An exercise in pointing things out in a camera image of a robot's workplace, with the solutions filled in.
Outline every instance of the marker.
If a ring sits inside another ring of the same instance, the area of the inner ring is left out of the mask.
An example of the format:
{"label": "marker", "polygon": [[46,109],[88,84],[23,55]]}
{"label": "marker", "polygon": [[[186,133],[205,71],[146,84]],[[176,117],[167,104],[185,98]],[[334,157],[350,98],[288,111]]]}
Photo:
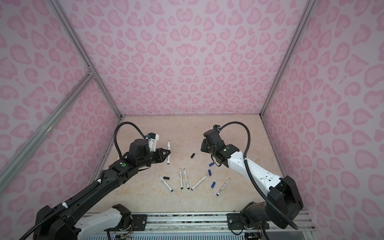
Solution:
{"label": "marker", "polygon": [[185,183],[187,184],[187,189],[189,189],[189,182],[188,182],[188,177],[187,177],[187,172],[184,169],[184,178],[185,178]]}
{"label": "marker", "polygon": [[198,181],[192,188],[191,190],[193,191],[205,178],[207,177],[207,175],[205,175],[203,178],[200,179],[200,181]]}
{"label": "marker", "polygon": [[183,189],[183,176],[181,175],[181,168],[180,168],[180,171],[179,171],[179,176],[180,176],[180,188]]}
{"label": "marker", "polygon": [[223,191],[224,187],[228,184],[229,179],[230,178],[228,178],[228,180],[226,182],[224,182],[224,184],[221,186],[220,190],[216,193],[216,196],[220,195],[220,193]]}
{"label": "marker", "polygon": [[[168,146],[167,146],[167,149],[168,149],[168,150],[170,150],[169,141],[168,141]],[[169,164],[169,159],[170,159],[169,157],[170,157],[170,156],[168,155],[168,157],[167,157],[167,164]]]}
{"label": "marker", "polygon": [[170,185],[164,180],[164,178],[162,178],[161,176],[159,176],[160,177],[160,180],[167,186],[167,188],[171,191],[171,192],[173,192],[173,189],[170,187]]}

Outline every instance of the pink heart-patterned wall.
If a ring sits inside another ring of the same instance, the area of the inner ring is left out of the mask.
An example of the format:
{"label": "pink heart-patterned wall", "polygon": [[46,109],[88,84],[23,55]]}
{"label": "pink heart-patterned wall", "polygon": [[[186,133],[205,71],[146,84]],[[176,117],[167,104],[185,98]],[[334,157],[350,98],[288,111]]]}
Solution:
{"label": "pink heart-patterned wall", "polygon": [[320,239],[384,239],[384,1],[321,0],[265,120]]}
{"label": "pink heart-patterned wall", "polygon": [[92,81],[0,195],[0,239],[19,239],[37,212],[85,188],[117,118]]}
{"label": "pink heart-patterned wall", "polygon": [[87,72],[44,0],[0,3],[0,173]]}
{"label": "pink heart-patterned wall", "polygon": [[259,113],[306,0],[63,0],[123,114]]}

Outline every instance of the white cable clip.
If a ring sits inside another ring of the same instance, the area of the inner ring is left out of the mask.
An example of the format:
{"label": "white cable clip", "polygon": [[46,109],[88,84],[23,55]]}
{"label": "white cable clip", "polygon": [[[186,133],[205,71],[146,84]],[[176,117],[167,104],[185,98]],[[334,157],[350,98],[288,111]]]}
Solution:
{"label": "white cable clip", "polygon": [[65,207],[65,209],[68,209],[68,205],[66,202],[63,202],[62,205],[63,205],[63,207]]}

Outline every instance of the pink wallpaper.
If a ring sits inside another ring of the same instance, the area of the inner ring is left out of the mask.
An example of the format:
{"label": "pink wallpaper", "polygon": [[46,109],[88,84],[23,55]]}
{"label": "pink wallpaper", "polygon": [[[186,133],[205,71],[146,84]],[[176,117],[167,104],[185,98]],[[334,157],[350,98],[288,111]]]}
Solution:
{"label": "pink wallpaper", "polygon": [[384,239],[384,1],[320,1],[266,115],[324,240]]}
{"label": "pink wallpaper", "polygon": [[92,81],[0,195],[0,239],[19,239],[36,213],[86,187],[117,119]]}
{"label": "pink wallpaper", "polygon": [[0,173],[87,71],[44,0],[0,3]]}
{"label": "pink wallpaper", "polygon": [[63,0],[123,114],[259,113],[306,0]]}

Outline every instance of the diagonal metal beam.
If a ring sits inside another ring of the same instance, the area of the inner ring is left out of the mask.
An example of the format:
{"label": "diagonal metal beam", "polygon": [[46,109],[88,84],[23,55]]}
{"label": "diagonal metal beam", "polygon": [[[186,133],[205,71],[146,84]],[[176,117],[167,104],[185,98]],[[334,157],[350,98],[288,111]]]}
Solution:
{"label": "diagonal metal beam", "polygon": [[58,20],[60,21],[62,27],[66,31],[67,35],[71,39],[74,47],[77,49],[79,55],[81,56],[82,60],[85,62],[85,64],[88,66],[88,69],[93,71],[96,74],[96,83],[99,86],[102,94],[104,95],[106,101],[111,106],[112,110],[116,114],[116,116],[120,119],[121,118],[121,112],[119,108],[117,107],[115,101],[113,100],[112,96],[108,92],[107,88],[105,87],[103,81],[101,80],[100,74],[97,72],[97,69],[93,65],[91,58],[89,57],[87,51],[85,50],[85,47],[80,41],[79,36],[75,32],[67,14],[65,13],[63,6],[59,2],[59,0],[46,0],[49,5],[51,5],[51,8],[55,12]]}
{"label": "diagonal metal beam", "polygon": [[283,77],[284,71],[285,71],[286,67],[288,66],[288,63],[289,63],[291,57],[293,56],[298,43],[300,42],[301,36],[303,35],[304,30],[305,30],[305,28],[306,28],[306,26],[307,26],[307,24],[311,18],[311,15],[316,8],[317,2],[318,2],[318,0],[308,0],[305,7],[304,7],[303,13],[302,13],[300,20],[299,20],[299,23],[297,24],[296,29],[293,32],[292,40],[289,43],[289,46],[287,48],[287,51],[285,52],[285,55],[284,55],[283,60],[280,64],[280,67],[277,71],[275,79],[273,80],[272,87],[268,92],[266,101],[265,101],[265,103],[262,107],[262,110],[260,112],[261,118],[263,118],[263,116],[264,116],[264,114],[268,108],[268,105],[271,102],[272,96],[276,91],[276,87],[277,87],[278,83],[280,82],[281,78]]}
{"label": "diagonal metal beam", "polygon": [[90,71],[45,120],[45,122],[36,130],[35,134],[31,137],[31,139],[29,139],[26,145],[24,145],[23,149],[10,160],[10,164],[0,174],[0,194],[20,172],[20,170],[30,159],[31,155],[44,142],[48,134],[60,122],[68,109],[82,94],[92,79],[95,80],[95,74]]}

